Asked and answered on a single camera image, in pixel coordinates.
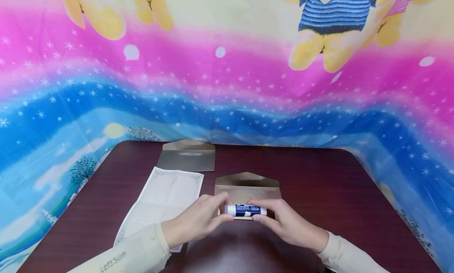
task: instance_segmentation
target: beige sleeve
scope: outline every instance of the beige sleeve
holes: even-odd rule
[[[149,225],[69,273],[156,273],[170,257],[161,224]]]
[[[318,254],[323,264],[337,273],[389,273],[367,253],[343,237],[329,233],[328,244]]]

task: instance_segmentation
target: right hand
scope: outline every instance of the right hand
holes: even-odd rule
[[[285,242],[322,252],[328,244],[328,232],[302,218],[282,199],[251,199],[247,204],[265,207],[275,213],[276,219],[254,215],[253,220],[274,231]]]

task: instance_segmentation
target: envelope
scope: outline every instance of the envelope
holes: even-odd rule
[[[233,204],[246,204],[249,199],[280,199],[279,181],[245,172],[216,178],[214,195],[227,192]],[[237,220],[252,220],[252,217],[235,217]]]
[[[214,159],[213,144],[183,139],[164,144],[156,166],[180,171],[214,171]]]

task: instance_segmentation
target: table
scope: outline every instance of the table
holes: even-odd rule
[[[162,143],[118,144],[19,270],[64,273],[109,249],[161,153]],[[345,150],[216,145],[217,177],[249,171],[274,178],[308,221],[341,235],[392,273],[439,272],[355,157]],[[163,272],[314,272],[315,254],[253,221],[222,225],[171,256]]]

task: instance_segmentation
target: white paper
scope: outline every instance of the white paper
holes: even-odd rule
[[[173,219],[200,195],[203,174],[153,168],[137,201],[123,220],[113,246],[152,223]],[[182,245],[170,249],[180,252]]]

